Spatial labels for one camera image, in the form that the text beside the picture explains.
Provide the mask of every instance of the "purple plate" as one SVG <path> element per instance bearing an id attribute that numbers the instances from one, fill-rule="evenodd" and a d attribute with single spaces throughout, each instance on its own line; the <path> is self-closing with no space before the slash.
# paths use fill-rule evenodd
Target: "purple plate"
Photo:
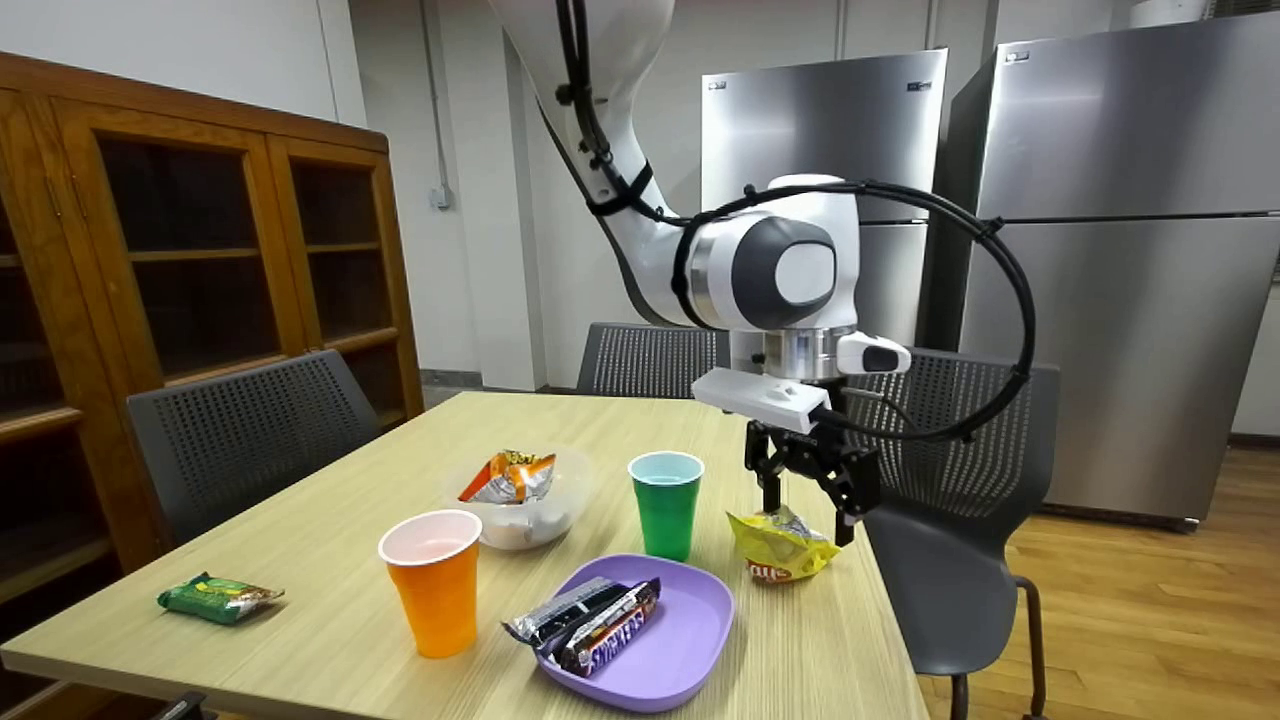
<path id="1" fill-rule="evenodd" d="M 542 661 L 543 676 L 598 705 L 614 705 L 623 711 L 668 711 L 678 705 L 687 705 L 710 685 L 724 650 L 734 629 L 729 589 L 716 577 L 687 565 L 655 557 L 599 557 L 571 573 L 571 580 L 562 591 L 591 577 L 608 577 L 619 585 L 661 577 L 661 613 L 598 676 L 571 676 L 558 661 Z"/>

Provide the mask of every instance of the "wooden table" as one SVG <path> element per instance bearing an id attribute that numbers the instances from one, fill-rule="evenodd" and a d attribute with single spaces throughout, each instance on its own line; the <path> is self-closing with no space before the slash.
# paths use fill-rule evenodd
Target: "wooden table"
<path id="1" fill-rule="evenodd" d="M 417 661 L 373 542 L 401 515 L 454 505 L 501 448 L 571 450 L 583 467 L 571 479 L 591 485 L 587 510 L 542 551 L 485 551 L 480 644 Z M 204 692 L 248 716 L 608 716 L 543 680 L 501 618 L 598 557 L 639 551 L 623 467 L 650 448 L 705 457 L 692 565 L 736 595 L 734 638 L 682 716 L 930 716 L 868 540 L 802 589 L 747 580 L 724 525 L 724 510 L 761 507 L 740 467 L 746 419 L 692 401 L 463 392 L 10 638 L 0 661 L 136 697 Z M 808 479 L 790 479 L 786 498 L 830 531 L 833 507 Z M 283 589 L 287 606 L 248 629 L 161 613 L 156 591 L 198 573 Z"/>

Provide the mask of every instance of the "gray chair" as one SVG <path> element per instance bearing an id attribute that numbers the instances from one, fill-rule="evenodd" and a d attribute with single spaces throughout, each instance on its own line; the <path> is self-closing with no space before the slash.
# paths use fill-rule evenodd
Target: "gray chair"
<path id="1" fill-rule="evenodd" d="M 905 376 L 843 389 L 868 427 L 941 427 L 984 402 L 1010 364 L 920 350 Z M 967 673 L 1001 661 L 1017 591 L 1027 600 L 1034 708 L 1043 716 L 1040 589 L 1005 565 L 1010 537 L 1043 505 L 1057 450 L 1057 368 L 974 441 L 868 441 L 879 448 L 879 505 L 868 540 L 920 676 L 953 676 L 953 716 L 967 716 Z"/>
<path id="2" fill-rule="evenodd" d="M 724 364 L 724 331 L 668 324 L 591 324 L 577 392 L 692 395 L 692 381 Z"/>
<path id="3" fill-rule="evenodd" d="M 174 540 L 199 537 L 380 432 L 339 350 L 141 392 L 129 415 Z"/>

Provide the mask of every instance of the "wooden cabinet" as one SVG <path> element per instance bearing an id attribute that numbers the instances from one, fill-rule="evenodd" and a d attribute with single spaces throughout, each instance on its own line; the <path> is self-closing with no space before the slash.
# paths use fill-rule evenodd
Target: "wooden cabinet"
<path id="1" fill-rule="evenodd" d="M 426 408 L 385 134 L 0 56 L 0 605 L 170 549 L 124 395 L 326 345 Z"/>

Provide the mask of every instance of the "wooden floor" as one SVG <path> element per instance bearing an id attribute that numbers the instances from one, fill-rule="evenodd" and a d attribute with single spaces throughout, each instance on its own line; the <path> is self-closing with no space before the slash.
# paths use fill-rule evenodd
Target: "wooden floor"
<path id="1" fill-rule="evenodd" d="M 1040 585 L 1054 720 L 1280 716 L 1280 448 L 1232 448 L 1201 531 L 1027 518 L 1010 565 Z M 936 720 L 949 685 L 926 680 Z M 974 676 L 974 716 L 1027 708 L 1024 615 Z"/>

